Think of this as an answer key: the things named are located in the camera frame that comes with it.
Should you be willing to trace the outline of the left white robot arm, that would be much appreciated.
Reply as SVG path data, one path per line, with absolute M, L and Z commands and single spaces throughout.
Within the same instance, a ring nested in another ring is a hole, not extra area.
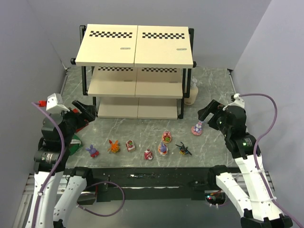
M 60 182 L 70 156 L 70 144 L 76 132 L 96 118 L 96 106 L 74 100 L 75 109 L 53 102 L 56 111 L 46 110 L 49 101 L 33 105 L 45 115 L 43 136 L 34 156 L 34 192 L 26 222 L 28 228 L 65 228 L 68 218 L 82 191 L 93 184 L 93 172 L 88 167 L 75 167 L 70 173 L 66 189 L 57 199 Z

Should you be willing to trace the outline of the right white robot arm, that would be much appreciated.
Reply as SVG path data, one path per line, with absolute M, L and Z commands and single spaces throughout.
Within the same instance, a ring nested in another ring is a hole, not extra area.
M 257 140 L 247 132 L 244 101 L 224 106 L 212 100 L 198 111 L 198 118 L 203 121 L 209 114 L 213 116 L 208 126 L 223 134 L 225 145 L 241 172 L 247 190 L 239 186 L 225 165 L 210 168 L 209 185 L 224 190 L 240 214 L 243 228 L 292 227 L 292 219 L 273 202 L 275 198 L 266 179 L 261 152 L 255 146 Z

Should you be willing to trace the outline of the purple bunny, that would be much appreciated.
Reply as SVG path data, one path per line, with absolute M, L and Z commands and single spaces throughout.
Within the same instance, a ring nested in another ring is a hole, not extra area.
M 191 132 L 195 136 L 200 136 L 202 134 L 203 121 L 198 121 L 197 124 L 192 126 Z
M 99 151 L 92 144 L 89 146 L 89 148 L 86 148 L 85 150 L 89 152 L 92 158 L 95 158 L 99 155 Z
M 158 152 L 160 153 L 160 155 L 165 156 L 168 154 L 168 147 L 166 146 L 166 144 L 164 142 L 161 142 L 158 146 Z

